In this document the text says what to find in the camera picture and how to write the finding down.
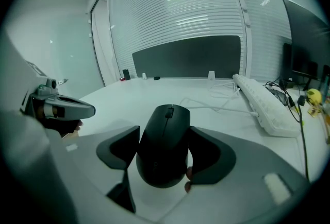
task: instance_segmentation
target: monitor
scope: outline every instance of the monitor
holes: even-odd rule
[[[304,7],[283,0],[288,13],[295,74],[321,79],[323,68],[330,65],[330,28]]]

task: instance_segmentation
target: black mouse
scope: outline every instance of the black mouse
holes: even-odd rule
[[[143,132],[136,163],[149,185],[176,185],[187,171],[190,111],[178,105],[158,106]]]

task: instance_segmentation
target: mouse scroll wheel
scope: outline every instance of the mouse scroll wheel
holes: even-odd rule
[[[173,112],[174,112],[174,109],[173,108],[168,108],[167,111],[166,111],[166,115],[165,115],[165,118],[172,118],[173,116]]]

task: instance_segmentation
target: white desk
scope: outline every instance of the white desk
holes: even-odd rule
[[[140,126],[142,136],[144,128],[155,108],[163,104],[179,104],[185,97],[202,101],[211,106],[220,106],[226,99],[209,95],[205,79],[160,79],[116,82],[82,98],[96,108],[96,114],[84,119],[80,136],[118,129],[131,125]],[[195,102],[184,101],[182,106],[200,106]],[[231,100],[227,108],[251,111],[249,103],[241,93],[239,98]],[[315,180],[321,172],[328,155],[328,147],[322,133],[320,119],[312,118],[303,108],[305,137],[309,175]],[[304,174],[303,146],[301,137],[284,138],[269,136],[260,127],[257,119],[249,114],[211,109],[191,109],[191,125],[220,131],[235,137],[265,145],[276,152],[299,172]],[[188,165],[192,165],[191,155]],[[137,214],[151,220],[158,220],[185,195],[183,180],[175,187],[159,189],[148,186],[140,178],[135,160],[132,161],[128,176],[137,206]]]

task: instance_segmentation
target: white keyboard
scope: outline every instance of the white keyboard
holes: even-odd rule
[[[292,114],[271,92],[254,79],[238,74],[233,75],[234,82],[248,98],[254,111],[259,114],[258,121],[265,131],[273,136],[297,137],[300,125]]]

